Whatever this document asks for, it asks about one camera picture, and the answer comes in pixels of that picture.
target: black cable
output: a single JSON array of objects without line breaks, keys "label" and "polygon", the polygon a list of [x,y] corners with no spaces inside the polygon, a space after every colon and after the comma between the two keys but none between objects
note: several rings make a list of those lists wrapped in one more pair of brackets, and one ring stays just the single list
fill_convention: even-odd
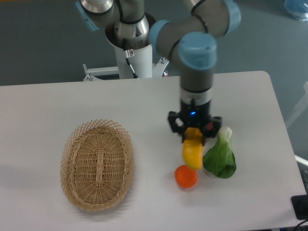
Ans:
[{"label": "black cable", "polygon": [[[123,39],[123,51],[126,52],[127,50],[128,50],[128,49],[127,49],[127,40],[126,40],[126,39]],[[132,72],[134,78],[139,78],[138,75],[136,74],[134,68],[133,68],[132,65],[130,64],[128,57],[126,57],[125,60],[126,60],[127,65],[130,67],[130,70],[131,70],[131,72]]]},{"label": "black cable", "polygon": [[298,227],[301,226],[302,224],[306,223],[306,222],[308,222],[308,219],[306,219],[306,220],[300,222],[298,225],[296,225],[296,226],[294,227],[293,231],[298,231]]}]

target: yellow vegetable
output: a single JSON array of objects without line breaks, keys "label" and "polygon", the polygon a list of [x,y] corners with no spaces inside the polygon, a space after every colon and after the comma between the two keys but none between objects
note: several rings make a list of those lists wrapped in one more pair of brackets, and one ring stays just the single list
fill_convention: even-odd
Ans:
[{"label": "yellow vegetable", "polygon": [[199,170],[202,167],[203,135],[198,128],[187,128],[183,143],[183,159],[187,167]]}]

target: woven basket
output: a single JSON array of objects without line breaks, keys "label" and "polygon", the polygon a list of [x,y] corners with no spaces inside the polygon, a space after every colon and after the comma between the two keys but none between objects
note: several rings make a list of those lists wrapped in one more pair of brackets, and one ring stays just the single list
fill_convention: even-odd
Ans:
[{"label": "woven basket", "polygon": [[133,177],[130,136],[107,120],[78,127],[66,142],[61,185],[68,200],[87,211],[99,211],[121,201]]}]

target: table surface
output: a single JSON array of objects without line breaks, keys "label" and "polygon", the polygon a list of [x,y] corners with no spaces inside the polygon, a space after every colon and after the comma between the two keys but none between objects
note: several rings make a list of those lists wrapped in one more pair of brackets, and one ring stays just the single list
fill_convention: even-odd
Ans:
[{"label": "table surface", "polygon": [[[243,231],[297,224],[290,198],[305,190],[269,75],[215,75],[211,113],[233,130],[237,170],[225,180],[199,170],[189,190],[174,180],[182,145],[167,123],[168,111],[179,110],[179,90],[178,77],[0,87],[1,227]],[[101,118],[130,133],[135,173],[121,203],[93,214],[66,199],[60,161],[71,132]]]}]

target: orange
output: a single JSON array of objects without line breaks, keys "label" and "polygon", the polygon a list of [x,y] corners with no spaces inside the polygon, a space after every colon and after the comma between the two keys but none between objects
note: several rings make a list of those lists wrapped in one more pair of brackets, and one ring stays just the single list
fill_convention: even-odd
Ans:
[{"label": "orange", "polygon": [[198,181],[197,172],[186,165],[178,167],[174,172],[174,177],[178,185],[183,188],[190,188]]}]

